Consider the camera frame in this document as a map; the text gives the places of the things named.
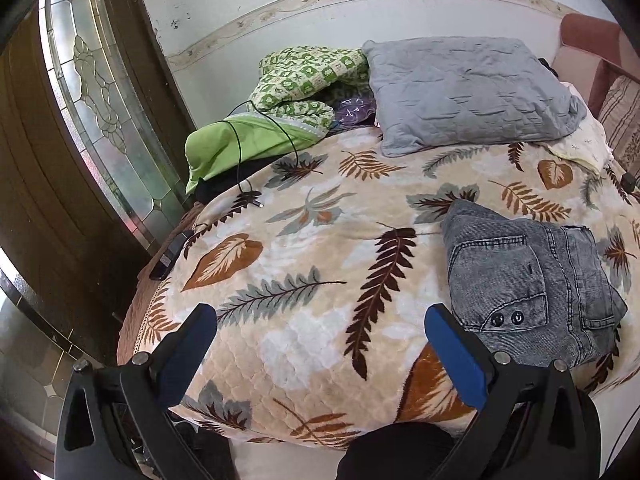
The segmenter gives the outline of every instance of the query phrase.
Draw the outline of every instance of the leaf pattern blanket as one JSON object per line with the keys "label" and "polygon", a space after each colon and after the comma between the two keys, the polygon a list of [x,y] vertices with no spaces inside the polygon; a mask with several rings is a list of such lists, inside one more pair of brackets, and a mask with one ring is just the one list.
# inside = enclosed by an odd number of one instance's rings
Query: leaf pattern blanket
{"label": "leaf pattern blanket", "polygon": [[629,312],[616,347],[574,375],[607,395],[638,373],[640,194],[617,164],[594,176],[521,143],[386,159],[380,140],[377,128],[325,139],[197,217],[134,349],[152,351],[198,303],[216,308],[179,415],[234,439],[337,449],[393,422],[465,428],[473,413],[423,330],[430,304],[450,304],[440,221],[457,198],[590,227]]}

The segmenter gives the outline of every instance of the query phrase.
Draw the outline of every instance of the phone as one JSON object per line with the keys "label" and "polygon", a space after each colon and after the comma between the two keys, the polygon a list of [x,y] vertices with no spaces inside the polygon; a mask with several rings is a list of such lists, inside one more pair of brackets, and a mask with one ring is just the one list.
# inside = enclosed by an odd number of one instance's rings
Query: phone
{"label": "phone", "polygon": [[174,240],[169,244],[166,248],[158,263],[154,266],[154,268],[149,273],[149,279],[155,280],[159,282],[164,280],[171,272],[171,269],[174,268],[178,257],[180,257],[180,253],[182,252],[182,248],[184,247],[184,243],[193,236],[193,231],[188,229],[186,231],[182,231],[175,235]]}

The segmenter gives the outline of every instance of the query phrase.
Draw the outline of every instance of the black plug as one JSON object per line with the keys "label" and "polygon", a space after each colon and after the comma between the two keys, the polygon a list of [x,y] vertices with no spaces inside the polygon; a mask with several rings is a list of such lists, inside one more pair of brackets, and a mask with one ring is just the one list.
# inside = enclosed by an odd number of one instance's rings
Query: black plug
{"label": "black plug", "polygon": [[638,180],[631,173],[625,173],[620,179],[620,186],[627,193],[631,194],[636,190],[636,185],[638,184]]}

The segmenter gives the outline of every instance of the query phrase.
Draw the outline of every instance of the gray jeans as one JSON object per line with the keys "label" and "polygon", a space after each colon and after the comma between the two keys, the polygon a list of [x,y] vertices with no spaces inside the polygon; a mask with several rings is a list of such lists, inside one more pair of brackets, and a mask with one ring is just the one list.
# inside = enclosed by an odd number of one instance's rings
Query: gray jeans
{"label": "gray jeans", "polygon": [[442,231],[453,313],[490,351],[521,364],[561,358],[575,367],[612,348],[626,304],[589,229],[509,220],[456,200]]}

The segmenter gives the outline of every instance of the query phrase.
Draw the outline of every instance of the button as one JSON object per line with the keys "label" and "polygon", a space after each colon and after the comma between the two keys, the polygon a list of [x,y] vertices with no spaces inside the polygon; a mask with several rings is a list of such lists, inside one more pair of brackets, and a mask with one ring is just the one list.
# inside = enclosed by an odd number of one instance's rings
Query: button
{"label": "button", "polygon": [[513,321],[514,325],[520,325],[524,321],[524,314],[521,311],[516,310],[513,314],[511,314],[511,321]]}
{"label": "button", "polygon": [[501,326],[504,323],[504,316],[501,312],[494,312],[491,315],[491,324],[493,326]]}

